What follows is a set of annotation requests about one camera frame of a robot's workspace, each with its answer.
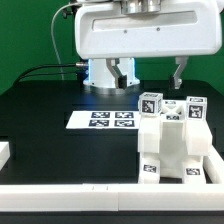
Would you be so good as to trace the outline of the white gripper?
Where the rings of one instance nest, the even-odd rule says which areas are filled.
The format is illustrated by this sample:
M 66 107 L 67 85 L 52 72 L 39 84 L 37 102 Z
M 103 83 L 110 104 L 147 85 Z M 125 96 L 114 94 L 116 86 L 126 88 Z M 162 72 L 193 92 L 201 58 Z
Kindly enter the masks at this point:
M 163 0 L 155 13 L 125 15 L 118 2 L 82 6 L 75 17 L 77 53 L 84 59 L 107 59 L 115 87 L 127 88 L 118 58 L 175 58 L 169 87 L 179 89 L 188 56 L 216 53 L 222 46 L 221 0 Z

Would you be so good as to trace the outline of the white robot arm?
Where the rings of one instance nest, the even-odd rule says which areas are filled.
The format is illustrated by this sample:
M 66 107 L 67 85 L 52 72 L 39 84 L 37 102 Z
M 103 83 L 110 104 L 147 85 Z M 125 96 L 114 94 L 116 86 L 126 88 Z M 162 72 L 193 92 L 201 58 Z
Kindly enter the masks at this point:
M 87 61 L 86 89 L 122 94 L 139 86 L 137 58 L 173 57 L 178 89 L 188 58 L 222 46 L 224 0 L 78 0 L 75 44 Z

